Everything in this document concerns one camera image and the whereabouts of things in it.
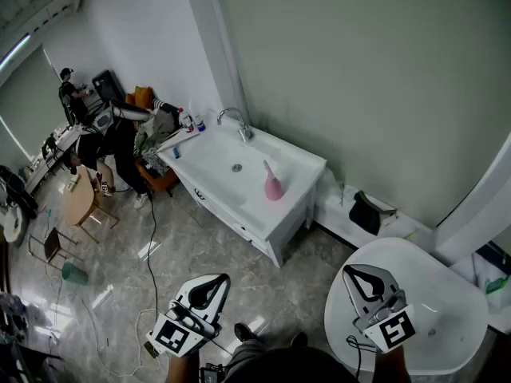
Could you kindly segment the long ceiling tube light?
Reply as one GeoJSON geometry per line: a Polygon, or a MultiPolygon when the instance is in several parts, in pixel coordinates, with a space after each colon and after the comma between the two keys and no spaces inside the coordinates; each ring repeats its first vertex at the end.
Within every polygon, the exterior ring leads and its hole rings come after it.
{"type": "Polygon", "coordinates": [[[0,61],[0,72],[8,65],[8,63],[17,55],[17,53],[26,45],[30,40],[30,34],[25,34],[15,45],[12,47],[4,58],[0,61]]]}

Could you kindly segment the person's grey trousers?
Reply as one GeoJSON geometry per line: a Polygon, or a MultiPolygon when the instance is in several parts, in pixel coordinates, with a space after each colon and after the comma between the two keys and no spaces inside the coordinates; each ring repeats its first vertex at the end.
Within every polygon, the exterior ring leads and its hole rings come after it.
{"type": "Polygon", "coordinates": [[[226,378],[231,380],[257,379],[266,376],[280,363],[279,352],[269,350],[256,338],[242,342],[226,366],[226,378]]]}

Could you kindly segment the person's right forearm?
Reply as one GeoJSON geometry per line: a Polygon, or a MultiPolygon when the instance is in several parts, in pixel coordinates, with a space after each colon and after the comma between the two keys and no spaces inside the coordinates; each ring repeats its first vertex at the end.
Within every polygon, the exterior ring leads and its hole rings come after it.
{"type": "Polygon", "coordinates": [[[388,353],[376,353],[372,383],[411,383],[402,346],[388,353]]]}

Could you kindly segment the person's dark shirt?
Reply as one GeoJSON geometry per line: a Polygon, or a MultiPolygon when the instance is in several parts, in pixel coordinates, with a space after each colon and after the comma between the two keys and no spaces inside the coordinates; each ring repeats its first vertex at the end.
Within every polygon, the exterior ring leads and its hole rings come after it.
{"type": "Polygon", "coordinates": [[[329,353],[313,347],[272,349],[230,373],[225,383],[358,383],[329,353]]]}

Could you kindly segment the black monitor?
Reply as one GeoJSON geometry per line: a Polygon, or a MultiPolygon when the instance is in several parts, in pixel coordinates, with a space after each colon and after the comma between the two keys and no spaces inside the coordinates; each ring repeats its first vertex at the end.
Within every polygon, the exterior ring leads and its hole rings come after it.
{"type": "Polygon", "coordinates": [[[104,70],[92,79],[93,88],[103,102],[125,101],[125,91],[112,70],[104,70]]]}

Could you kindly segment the orange chair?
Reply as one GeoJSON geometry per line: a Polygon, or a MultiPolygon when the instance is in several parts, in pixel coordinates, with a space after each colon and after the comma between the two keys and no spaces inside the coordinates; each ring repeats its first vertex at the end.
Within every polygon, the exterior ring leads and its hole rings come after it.
{"type": "Polygon", "coordinates": [[[156,174],[156,177],[153,177],[151,169],[145,167],[143,160],[136,160],[135,166],[151,190],[155,192],[166,192],[170,197],[173,197],[172,190],[180,181],[171,168],[169,168],[165,174],[156,174]]]}

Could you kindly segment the dark metal chair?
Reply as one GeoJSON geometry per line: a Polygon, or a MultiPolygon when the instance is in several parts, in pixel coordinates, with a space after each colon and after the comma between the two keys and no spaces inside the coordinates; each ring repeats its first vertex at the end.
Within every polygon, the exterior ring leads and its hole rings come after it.
{"type": "Polygon", "coordinates": [[[67,240],[70,244],[73,244],[74,246],[78,245],[78,241],[75,241],[75,240],[71,239],[70,237],[64,235],[56,227],[54,227],[49,232],[45,241],[41,241],[41,240],[37,239],[36,237],[34,237],[32,234],[29,234],[28,244],[27,244],[28,253],[31,257],[35,258],[38,261],[43,262],[45,265],[59,270],[59,267],[57,267],[53,264],[53,260],[56,257],[60,256],[64,260],[67,260],[67,258],[69,256],[71,256],[72,258],[75,258],[75,259],[79,259],[79,257],[77,255],[75,255],[71,251],[66,250],[65,248],[62,247],[61,239],[67,240]],[[32,246],[33,243],[36,243],[37,245],[42,246],[43,253],[44,253],[43,257],[36,255],[36,253],[33,249],[33,246],[32,246]]]}

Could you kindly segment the round wooden table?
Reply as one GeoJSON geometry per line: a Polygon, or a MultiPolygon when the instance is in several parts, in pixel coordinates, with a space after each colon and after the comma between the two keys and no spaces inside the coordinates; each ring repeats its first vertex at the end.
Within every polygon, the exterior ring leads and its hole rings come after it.
{"type": "Polygon", "coordinates": [[[99,211],[111,220],[111,229],[118,223],[119,219],[108,213],[102,207],[102,193],[96,179],[93,179],[87,168],[77,167],[74,175],[64,190],[63,213],[67,224],[83,231],[94,243],[98,241],[83,227],[84,222],[91,217],[95,211],[99,211]]]}

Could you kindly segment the large grey roller blind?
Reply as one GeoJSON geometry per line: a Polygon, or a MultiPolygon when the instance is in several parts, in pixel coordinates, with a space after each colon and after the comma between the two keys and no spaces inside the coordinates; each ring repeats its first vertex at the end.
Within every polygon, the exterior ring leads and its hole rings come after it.
{"type": "Polygon", "coordinates": [[[511,133],[511,0],[220,0],[258,128],[429,227],[511,133]]]}

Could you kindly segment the red cap bottle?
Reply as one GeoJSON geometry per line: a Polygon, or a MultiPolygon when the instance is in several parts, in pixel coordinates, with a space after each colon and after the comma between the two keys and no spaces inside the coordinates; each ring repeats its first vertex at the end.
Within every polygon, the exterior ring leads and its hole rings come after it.
{"type": "Polygon", "coordinates": [[[191,133],[194,131],[194,124],[192,122],[191,117],[187,112],[185,112],[182,108],[178,109],[179,114],[179,122],[180,126],[186,133],[191,133]]]}

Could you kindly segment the pink spray bottle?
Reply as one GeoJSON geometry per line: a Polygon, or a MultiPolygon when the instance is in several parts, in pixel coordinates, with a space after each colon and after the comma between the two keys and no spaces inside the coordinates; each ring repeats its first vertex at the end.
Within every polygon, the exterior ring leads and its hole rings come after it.
{"type": "Polygon", "coordinates": [[[269,163],[264,160],[263,165],[267,171],[267,178],[264,184],[265,196],[270,201],[277,201],[283,197],[283,189],[280,181],[275,177],[269,163]]]}

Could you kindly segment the pile of clothes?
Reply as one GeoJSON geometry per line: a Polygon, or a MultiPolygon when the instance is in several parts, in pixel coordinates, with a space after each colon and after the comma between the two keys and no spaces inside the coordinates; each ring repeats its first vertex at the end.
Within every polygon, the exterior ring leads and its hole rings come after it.
{"type": "Polygon", "coordinates": [[[135,151],[145,154],[159,146],[176,131],[176,122],[171,113],[157,109],[151,117],[137,127],[135,151]]]}

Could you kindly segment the white long desk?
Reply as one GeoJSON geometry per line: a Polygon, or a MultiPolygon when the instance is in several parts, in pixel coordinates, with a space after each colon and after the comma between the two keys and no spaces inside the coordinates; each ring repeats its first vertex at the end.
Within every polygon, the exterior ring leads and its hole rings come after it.
{"type": "Polygon", "coordinates": [[[74,146],[78,137],[79,133],[75,127],[67,127],[60,136],[54,132],[50,134],[43,143],[40,154],[33,163],[33,170],[26,181],[26,190],[30,194],[35,192],[48,173],[52,173],[55,166],[59,166],[65,152],[74,146]]]}

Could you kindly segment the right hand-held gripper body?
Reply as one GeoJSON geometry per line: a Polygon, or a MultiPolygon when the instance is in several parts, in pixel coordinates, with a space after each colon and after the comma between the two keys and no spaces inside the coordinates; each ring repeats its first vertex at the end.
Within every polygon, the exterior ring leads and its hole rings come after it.
{"type": "Polygon", "coordinates": [[[403,289],[371,308],[364,306],[353,324],[383,353],[397,349],[416,334],[414,306],[407,303],[403,289]]]}

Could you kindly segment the chrome faucet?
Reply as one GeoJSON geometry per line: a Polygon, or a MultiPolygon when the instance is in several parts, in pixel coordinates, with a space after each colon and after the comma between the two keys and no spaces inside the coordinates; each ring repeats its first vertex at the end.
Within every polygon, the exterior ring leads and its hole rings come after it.
{"type": "Polygon", "coordinates": [[[238,133],[240,135],[240,139],[244,143],[247,143],[248,141],[250,141],[253,138],[252,129],[248,125],[248,123],[245,121],[242,112],[238,108],[229,107],[229,108],[226,108],[226,109],[223,109],[222,111],[220,111],[218,116],[217,116],[217,118],[216,118],[216,123],[219,126],[221,126],[222,125],[223,117],[226,116],[229,113],[235,113],[238,116],[238,120],[239,120],[239,123],[240,123],[240,126],[238,128],[238,133]]]}

